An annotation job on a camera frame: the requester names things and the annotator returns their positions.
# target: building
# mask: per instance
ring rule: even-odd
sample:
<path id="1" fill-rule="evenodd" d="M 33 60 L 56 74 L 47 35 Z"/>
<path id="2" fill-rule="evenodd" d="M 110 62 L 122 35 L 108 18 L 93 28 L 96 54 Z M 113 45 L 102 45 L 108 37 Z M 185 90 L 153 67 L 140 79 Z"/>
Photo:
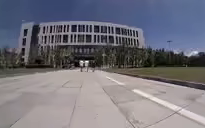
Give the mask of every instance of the building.
<path id="1" fill-rule="evenodd" d="M 25 63 L 29 63 L 29 58 L 39 54 L 39 51 L 55 47 L 70 48 L 76 59 L 93 59 L 98 48 L 122 44 L 144 47 L 142 29 L 94 21 L 30 22 L 22 24 L 19 52 Z"/>

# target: concrete pavement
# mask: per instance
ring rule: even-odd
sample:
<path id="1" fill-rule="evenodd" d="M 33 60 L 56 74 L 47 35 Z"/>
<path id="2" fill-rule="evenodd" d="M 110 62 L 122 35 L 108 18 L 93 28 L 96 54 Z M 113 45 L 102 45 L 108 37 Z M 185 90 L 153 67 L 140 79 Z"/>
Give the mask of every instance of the concrete pavement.
<path id="1" fill-rule="evenodd" d="M 0 79 L 0 128 L 205 128 L 134 89 L 205 118 L 205 91 L 64 70 Z"/>

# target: shrub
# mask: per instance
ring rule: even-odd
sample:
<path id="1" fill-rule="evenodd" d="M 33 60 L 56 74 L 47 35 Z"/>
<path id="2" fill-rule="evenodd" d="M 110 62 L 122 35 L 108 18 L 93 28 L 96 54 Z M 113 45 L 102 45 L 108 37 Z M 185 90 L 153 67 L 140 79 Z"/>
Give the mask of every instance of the shrub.
<path id="1" fill-rule="evenodd" d="M 26 68 L 53 68 L 52 65 L 47 64 L 28 64 L 25 65 Z"/>

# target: lamp post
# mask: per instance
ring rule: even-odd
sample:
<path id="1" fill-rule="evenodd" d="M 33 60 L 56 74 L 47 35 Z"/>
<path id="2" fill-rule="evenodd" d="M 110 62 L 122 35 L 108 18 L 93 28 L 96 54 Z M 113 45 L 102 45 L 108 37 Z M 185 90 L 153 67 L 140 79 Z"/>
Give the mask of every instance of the lamp post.
<path id="1" fill-rule="evenodd" d="M 173 42 L 172 40 L 168 40 L 167 43 L 168 43 L 168 47 L 169 47 L 169 64 L 171 63 L 171 55 L 170 55 L 170 52 L 171 52 L 171 48 L 170 48 L 170 43 Z"/>

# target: curb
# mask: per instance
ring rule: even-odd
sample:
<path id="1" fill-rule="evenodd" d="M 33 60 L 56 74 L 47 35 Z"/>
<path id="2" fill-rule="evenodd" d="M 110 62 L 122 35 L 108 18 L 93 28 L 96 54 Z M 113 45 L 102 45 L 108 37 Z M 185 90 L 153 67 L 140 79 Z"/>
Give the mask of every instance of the curb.
<path id="1" fill-rule="evenodd" d="M 189 81 L 181 81 L 181 80 L 176 80 L 176 79 L 167 79 L 167 78 L 162 78 L 162 77 L 133 75 L 133 74 L 127 74 L 127 73 L 120 73 L 120 72 L 113 72 L 113 73 L 132 76 L 132 77 L 138 77 L 138 78 L 147 79 L 147 80 L 155 80 L 155 81 L 180 85 L 180 86 L 184 86 L 184 87 L 190 87 L 190 88 L 205 90 L 205 84 L 203 84 L 203 83 L 194 83 L 194 82 L 189 82 Z"/>

